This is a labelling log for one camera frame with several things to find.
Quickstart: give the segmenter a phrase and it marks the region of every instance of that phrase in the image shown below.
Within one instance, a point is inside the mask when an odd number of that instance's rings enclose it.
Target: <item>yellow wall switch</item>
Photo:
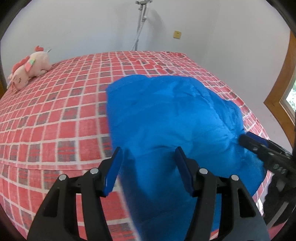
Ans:
[[[179,32],[179,31],[175,31],[174,32],[174,35],[173,35],[173,38],[175,38],[175,39],[180,39],[181,38],[181,32]]]

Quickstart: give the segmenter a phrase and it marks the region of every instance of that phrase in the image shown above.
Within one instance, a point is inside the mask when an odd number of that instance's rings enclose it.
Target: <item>blue cloth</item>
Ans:
[[[265,177],[262,162],[238,145],[244,134],[240,109],[194,78],[132,75],[107,88],[113,149],[124,161],[120,179],[142,240],[184,240],[196,199],[185,191],[173,159],[188,158],[213,174],[237,174],[253,195]],[[213,230],[219,227],[217,197]]]

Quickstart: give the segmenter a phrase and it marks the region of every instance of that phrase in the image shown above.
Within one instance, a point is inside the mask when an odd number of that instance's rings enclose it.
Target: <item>wall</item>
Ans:
[[[184,52],[200,62],[219,5],[218,0],[154,0],[149,5],[139,50]],[[52,48],[53,62],[90,53],[130,50],[138,8],[135,0],[32,0],[1,40],[5,76],[36,45]],[[181,41],[173,39],[174,30],[182,31]]]
[[[52,62],[90,53],[129,50],[135,37],[134,0],[32,0],[1,40],[4,74],[36,45]],[[182,32],[173,39],[174,30]],[[263,104],[282,67],[289,29],[265,0],[154,0],[139,50],[186,53],[226,82],[258,117],[269,137],[291,149]]]
[[[271,140],[291,150],[263,104],[281,71],[289,35],[287,24],[265,0],[223,0],[202,66],[244,100]]]

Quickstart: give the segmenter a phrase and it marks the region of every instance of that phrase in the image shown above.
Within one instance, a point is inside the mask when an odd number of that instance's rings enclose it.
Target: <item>bedsheet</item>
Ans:
[[[24,237],[60,174],[82,175],[112,155],[105,89],[131,74],[196,78],[239,106],[247,131],[268,138],[245,103],[185,54],[109,52],[58,62],[17,94],[9,89],[0,100],[0,204]],[[255,202],[270,176],[268,172],[253,196]],[[80,195],[77,200],[79,232],[86,238]],[[118,180],[102,205],[114,241],[138,240]]]

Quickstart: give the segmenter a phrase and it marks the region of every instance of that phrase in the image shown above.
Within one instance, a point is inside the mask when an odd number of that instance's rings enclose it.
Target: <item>silver screw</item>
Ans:
[[[238,175],[231,175],[231,179],[233,181],[238,181],[239,180],[239,176]]]
[[[99,172],[99,169],[97,168],[92,168],[90,171],[89,171],[91,174],[97,174]]]
[[[206,175],[208,173],[208,171],[205,168],[201,168],[200,173],[203,174],[203,175]]]
[[[60,180],[60,181],[63,181],[63,180],[65,180],[66,178],[67,178],[67,176],[66,176],[65,174],[62,174],[62,175],[59,176],[59,180]]]

